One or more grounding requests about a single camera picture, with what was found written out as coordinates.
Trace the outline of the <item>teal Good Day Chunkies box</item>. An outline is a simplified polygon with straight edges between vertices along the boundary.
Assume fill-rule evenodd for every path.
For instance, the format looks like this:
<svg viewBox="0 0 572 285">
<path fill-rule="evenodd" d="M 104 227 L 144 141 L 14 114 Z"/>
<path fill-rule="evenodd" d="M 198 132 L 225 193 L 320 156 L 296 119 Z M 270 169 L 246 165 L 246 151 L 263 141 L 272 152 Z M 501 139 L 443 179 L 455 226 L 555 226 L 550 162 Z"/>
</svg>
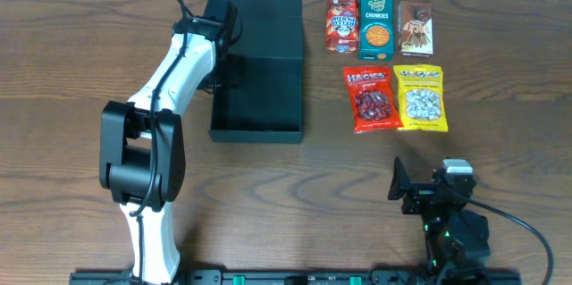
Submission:
<svg viewBox="0 0 572 285">
<path fill-rule="evenodd" d="M 393 0 L 359 0 L 360 60 L 390 61 L 394 48 Z"/>
</svg>

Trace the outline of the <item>red Hacks candy bag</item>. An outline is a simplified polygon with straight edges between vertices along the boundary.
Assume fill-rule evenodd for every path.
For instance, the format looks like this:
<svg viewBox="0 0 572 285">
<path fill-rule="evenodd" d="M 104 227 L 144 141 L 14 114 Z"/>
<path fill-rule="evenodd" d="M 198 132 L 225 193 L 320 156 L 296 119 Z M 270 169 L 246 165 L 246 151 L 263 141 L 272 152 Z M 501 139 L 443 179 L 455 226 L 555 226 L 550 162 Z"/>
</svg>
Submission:
<svg viewBox="0 0 572 285">
<path fill-rule="evenodd" d="M 394 103 L 390 67 L 346 66 L 343 78 L 349 92 L 355 133 L 403 126 Z"/>
</svg>

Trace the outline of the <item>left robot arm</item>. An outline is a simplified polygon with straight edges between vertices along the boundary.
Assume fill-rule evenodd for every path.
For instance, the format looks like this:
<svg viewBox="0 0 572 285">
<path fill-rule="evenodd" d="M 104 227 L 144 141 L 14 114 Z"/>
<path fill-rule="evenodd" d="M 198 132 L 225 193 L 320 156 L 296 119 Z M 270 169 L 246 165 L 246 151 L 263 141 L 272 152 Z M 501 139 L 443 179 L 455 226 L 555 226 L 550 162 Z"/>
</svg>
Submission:
<svg viewBox="0 0 572 285">
<path fill-rule="evenodd" d="M 172 204 L 185 177 L 182 118 L 198 89 L 213 82 L 231 44 L 237 9 L 207 0 L 199 16 L 185 13 L 147 83 L 101 114 L 99 181 L 124 214 L 134 253 L 130 284 L 171 284 L 181 254 Z"/>
</svg>

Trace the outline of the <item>black gift box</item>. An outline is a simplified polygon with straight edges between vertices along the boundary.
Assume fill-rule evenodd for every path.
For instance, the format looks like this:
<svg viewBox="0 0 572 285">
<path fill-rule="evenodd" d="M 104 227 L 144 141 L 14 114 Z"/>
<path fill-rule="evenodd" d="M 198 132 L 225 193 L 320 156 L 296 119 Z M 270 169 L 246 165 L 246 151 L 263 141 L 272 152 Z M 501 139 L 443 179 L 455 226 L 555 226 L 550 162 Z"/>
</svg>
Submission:
<svg viewBox="0 0 572 285">
<path fill-rule="evenodd" d="M 303 137 L 302 0 L 230 0 L 235 32 L 214 92 L 214 142 L 298 144 Z"/>
</svg>

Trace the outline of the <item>red Hello Panda box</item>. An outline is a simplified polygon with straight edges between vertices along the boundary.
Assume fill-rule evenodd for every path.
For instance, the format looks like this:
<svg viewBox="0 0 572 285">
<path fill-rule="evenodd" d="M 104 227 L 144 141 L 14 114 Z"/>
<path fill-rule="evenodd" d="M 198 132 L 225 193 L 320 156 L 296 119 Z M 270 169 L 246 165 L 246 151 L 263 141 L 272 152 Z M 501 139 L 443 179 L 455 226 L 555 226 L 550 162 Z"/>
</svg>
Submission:
<svg viewBox="0 0 572 285">
<path fill-rule="evenodd" d="M 325 47 L 330 52 L 354 54 L 359 44 L 358 0 L 328 0 Z"/>
</svg>

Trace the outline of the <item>brown Pocky box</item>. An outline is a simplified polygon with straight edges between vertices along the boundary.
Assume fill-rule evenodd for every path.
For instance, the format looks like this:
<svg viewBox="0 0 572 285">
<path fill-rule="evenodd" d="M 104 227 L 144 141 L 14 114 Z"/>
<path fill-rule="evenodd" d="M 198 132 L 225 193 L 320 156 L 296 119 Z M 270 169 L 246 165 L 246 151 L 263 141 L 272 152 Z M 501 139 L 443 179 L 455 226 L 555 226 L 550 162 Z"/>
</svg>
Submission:
<svg viewBox="0 0 572 285">
<path fill-rule="evenodd" d="M 398 7 L 399 55 L 433 55 L 433 6 L 430 2 L 401 1 Z"/>
</svg>

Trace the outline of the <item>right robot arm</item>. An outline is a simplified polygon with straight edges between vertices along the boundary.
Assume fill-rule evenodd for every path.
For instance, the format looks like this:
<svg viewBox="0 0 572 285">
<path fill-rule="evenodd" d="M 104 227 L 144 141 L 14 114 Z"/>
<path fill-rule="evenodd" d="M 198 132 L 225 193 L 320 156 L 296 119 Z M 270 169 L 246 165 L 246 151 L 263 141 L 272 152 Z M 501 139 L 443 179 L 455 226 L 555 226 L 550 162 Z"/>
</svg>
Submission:
<svg viewBox="0 0 572 285">
<path fill-rule="evenodd" d="M 463 159 L 444 159 L 430 183 L 413 182 L 401 159 L 394 159 L 388 198 L 402 201 L 402 213 L 421 216 L 428 260 L 424 281 L 456 284 L 484 277 L 491 254 L 488 220 L 465 208 L 475 185 L 473 167 Z"/>
</svg>

